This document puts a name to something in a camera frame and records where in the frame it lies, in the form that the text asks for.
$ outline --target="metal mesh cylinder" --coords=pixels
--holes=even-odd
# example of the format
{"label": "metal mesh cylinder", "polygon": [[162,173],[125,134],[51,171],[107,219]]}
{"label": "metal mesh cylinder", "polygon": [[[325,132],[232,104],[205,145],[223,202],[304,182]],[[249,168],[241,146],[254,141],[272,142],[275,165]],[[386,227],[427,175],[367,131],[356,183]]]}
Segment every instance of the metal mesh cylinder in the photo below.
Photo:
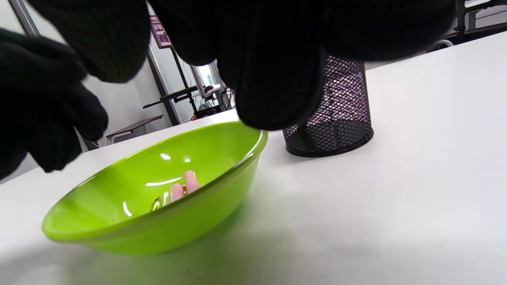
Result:
{"label": "metal mesh cylinder", "polygon": [[324,67],[324,94],[306,123],[283,131],[288,152],[305,157],[341,154],[373,136],[363,63],[329,56]]}

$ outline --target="lime green plastic bowl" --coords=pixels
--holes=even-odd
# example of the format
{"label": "lime green plastic bowl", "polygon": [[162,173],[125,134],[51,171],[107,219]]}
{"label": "lime green plastic bowl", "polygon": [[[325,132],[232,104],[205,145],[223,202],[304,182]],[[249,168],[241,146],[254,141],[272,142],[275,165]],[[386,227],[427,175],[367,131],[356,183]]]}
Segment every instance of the lime green plastic bowl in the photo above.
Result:
{"label": "lime green plastic bowl", "polygon": [[[267,132],[241,122],[177,135],[126,157],[88,178],[44,218],[45,235],[118,255],[173,250],[206,234],[244,199]],[[150,212],[171,185],[196,172],[201,189]]]}

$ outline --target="glove finger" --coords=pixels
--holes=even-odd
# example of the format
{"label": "glove finger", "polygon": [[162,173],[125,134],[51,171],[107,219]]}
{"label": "glove finger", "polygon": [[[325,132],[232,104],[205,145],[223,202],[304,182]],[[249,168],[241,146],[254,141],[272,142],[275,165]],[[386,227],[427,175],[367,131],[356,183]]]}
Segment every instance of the glove finger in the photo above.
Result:
{"label": "glove finger", "polygon": [[283,129],[308,118],[322,99],[324,8],[320,2],[298,4],[290,12],[283,1],[259,5],[235,90],[236,108],[251,127]]}
{"label": "glove finger", "polygon": [[0,70],[8,70],[0,77],[0,85],[39,92],[64,89],[86,76],[77,58],[66,52],[54,57],[41,56],[5,41],[0,42]]}
{"label": "glove finger", "polygon": [[96,141],[100,139],[108,124],[108,116],[98,98],[83,84],[74,86],[58,96],[64,116],[86,139]]}
{"label": "glove finger", "polygon": [[0,148],[0,180],[13,173],[26,156],[26,149],[22,144],[2,143]]}
{"label": "glove finger", "polygon": [[62,170],[81,153],[76,131],[65,122],[40,120],[37,128],[27,130],[25,141],[27,150],[45,172]]}
{"label": "glove finger", "polygon": [[220,30],[210,38],[209,15],[214,15],[215,4],[203,0],[186,0],[177,3],[150,0],[150,5],[169,35],[178,55],[188,64],[205,65],[218,55]]}
{"label": "glove finger", "polygon": [[329,1],[324,46],[360,61],[394,60],[440,40],[455,17],[455,0]]}
{"label": "glove finger", "polygon": [[76,51],[88,72],[124,83],[141,69],[150,42],[143,0],[30,0]]}

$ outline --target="black glove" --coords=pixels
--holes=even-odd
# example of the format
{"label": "black glove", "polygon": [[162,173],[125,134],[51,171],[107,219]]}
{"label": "black glove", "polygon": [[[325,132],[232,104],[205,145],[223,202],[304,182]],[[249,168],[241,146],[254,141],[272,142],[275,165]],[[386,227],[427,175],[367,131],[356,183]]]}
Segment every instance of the black glove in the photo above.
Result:
{"label": "black glove", "polygon": [[97,140],[108,117],[81,80],[86,70],[67,46],[0,29],[0,122],[8,139],[0,148],[0,179],[27,152],[49,172],[81,153],[76,130]]}
{"label": "black glove", "polygon": [[[140,69],[150,37],[144,0],[29,1],[91,75],[125,82]],[[439,40],[456,9],[455,0],[149,2],[181,58],[193,65],[217,59],[222,79],[236,91],[241,120],[268,130],[315,112],[329,54],[405,57]]]}

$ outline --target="white table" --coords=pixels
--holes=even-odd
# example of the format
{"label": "white table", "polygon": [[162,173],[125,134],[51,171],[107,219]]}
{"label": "white table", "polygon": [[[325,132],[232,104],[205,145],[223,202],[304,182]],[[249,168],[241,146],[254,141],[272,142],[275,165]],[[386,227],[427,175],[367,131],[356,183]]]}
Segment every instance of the white table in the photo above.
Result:
{"label": "white table", "polygon": [[244,205],[169,254],[51,243],[41,221],[96,171],[235,111],[30,171],[0,186],[0,284],[506,284],[506,48],[503,33],[368,71],[371,142],[304,159],[271,133]]}

